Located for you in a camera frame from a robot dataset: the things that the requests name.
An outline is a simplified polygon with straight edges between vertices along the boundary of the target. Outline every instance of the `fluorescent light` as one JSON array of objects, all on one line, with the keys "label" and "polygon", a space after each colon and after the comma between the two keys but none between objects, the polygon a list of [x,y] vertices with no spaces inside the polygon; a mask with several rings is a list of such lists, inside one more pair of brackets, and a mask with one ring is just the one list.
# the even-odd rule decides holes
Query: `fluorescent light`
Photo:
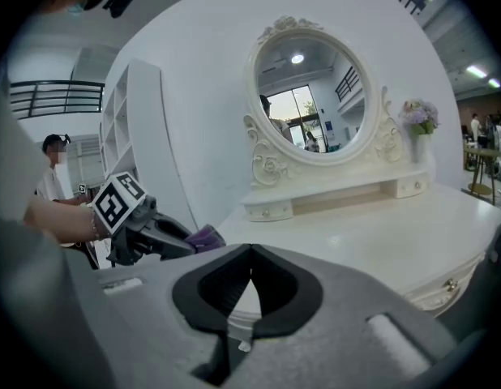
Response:
[{"label": "fluorescent light", "polygon": [[304,60],[305,60],[305,57],[302,55],[294,55],[292,57],[292,63],[301,63]]},{"label": "fluorescent light", "polygon": [[478,78],[485,78],[486,77],[486,73],[483,72],[481,69],[475,67],[474,65],[469,66],[467,68],[467,71],[473,75],[476,75]]},{"label": "fluorescent light", "polygon": [[488,84],[494,88],[499,88],[501,84],[497,79],[492,78],[490,81],[488,81]]}]

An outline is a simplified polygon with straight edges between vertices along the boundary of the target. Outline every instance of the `purple cloth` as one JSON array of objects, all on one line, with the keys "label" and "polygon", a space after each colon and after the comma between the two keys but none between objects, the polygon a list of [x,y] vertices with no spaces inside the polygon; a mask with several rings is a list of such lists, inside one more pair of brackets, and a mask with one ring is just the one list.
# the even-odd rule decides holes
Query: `purple cloth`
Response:
[{"label": "purple cloth", "polygon": [[193,233],[184,241],[194,246],[197,254],[215,250],[226,245],[224,238],[209,224],[206,224],[200,231]]}]

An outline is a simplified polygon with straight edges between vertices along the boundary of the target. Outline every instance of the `vase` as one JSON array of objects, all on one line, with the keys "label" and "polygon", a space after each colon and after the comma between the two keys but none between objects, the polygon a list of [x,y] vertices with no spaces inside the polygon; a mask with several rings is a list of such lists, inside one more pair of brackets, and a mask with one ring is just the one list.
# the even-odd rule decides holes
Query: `vase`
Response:
[{"label": "vase", "polygon": [[419,135],[416,142],[416,161],[419,164],[425,165],[429,182],[434,182],[436,179],[436,160],[432,152],[431,134]]}]

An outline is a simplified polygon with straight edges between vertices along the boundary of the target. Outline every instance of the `drawer handle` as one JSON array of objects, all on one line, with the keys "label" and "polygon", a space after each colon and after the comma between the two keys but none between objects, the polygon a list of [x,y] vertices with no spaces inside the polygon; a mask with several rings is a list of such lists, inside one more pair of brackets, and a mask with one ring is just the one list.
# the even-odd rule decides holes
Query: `drawer handle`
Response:
[{"label": "drawer handle", "polygon": [[445,283],[445,286],[448,287],[447,291],[451,293],[452,291],[454,291],[458,287],[458,281],[454,281],[453,278],[450,278]]}]

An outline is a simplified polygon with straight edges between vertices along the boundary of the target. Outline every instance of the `mirror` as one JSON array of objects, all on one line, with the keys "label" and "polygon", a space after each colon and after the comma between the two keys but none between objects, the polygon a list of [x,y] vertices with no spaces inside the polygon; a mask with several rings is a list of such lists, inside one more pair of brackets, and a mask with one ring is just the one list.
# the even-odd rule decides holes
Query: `mirror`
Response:
[{"label": "mirror", "polygon": [[285,139],[309,152],[338,152],[357,134],[364,93],[357,67],[337,48],[283,36],[258,54],[263,111]]}]

